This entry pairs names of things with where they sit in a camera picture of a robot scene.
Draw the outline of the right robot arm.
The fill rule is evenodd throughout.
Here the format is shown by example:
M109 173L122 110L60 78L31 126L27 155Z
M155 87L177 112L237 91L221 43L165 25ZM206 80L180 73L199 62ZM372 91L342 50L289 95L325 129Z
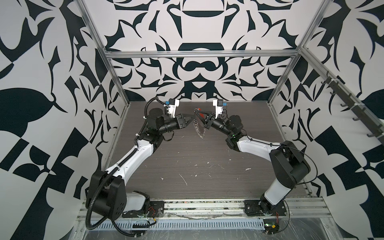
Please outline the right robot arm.
M245 202L247 216L271 216L284 206L286 196L309 174L311 167L304 153L290 141L268 143L248 136L238 115L227 120L216 117L210 112L195 110L195 115L206 129L214 128L227 136L230 149L255 155L271 162L275 180L258 201Z

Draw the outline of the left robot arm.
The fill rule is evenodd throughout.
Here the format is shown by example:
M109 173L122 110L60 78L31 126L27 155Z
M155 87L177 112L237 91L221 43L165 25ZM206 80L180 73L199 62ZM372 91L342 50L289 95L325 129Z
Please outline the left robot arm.
M118 162L105 171L96 171L91 177L86 201L86 221L88 229L96 228L91 224L91 216L96 213L114 221L123 213L144 214L148 209L149 196L140 192L126 192L126 185L133 173L149 158L165 140L165 133L186 128L194 116L178 114L167 116L160 108L151 109L145 115L145 123L135 137L135 145Z

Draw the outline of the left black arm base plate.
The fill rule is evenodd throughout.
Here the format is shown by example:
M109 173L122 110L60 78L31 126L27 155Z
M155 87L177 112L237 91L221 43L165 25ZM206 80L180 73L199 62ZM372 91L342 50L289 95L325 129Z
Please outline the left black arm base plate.
M164 201L149 201L146 202L141 210L132 210L122 214L123 218L156 218L164 214Z

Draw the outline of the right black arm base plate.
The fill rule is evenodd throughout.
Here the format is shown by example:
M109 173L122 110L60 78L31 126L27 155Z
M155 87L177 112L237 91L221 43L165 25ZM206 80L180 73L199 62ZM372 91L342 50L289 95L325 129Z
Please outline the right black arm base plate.
M267 200L244 200L244 212L248 217L285 216L287 208L284 201L271 205Z

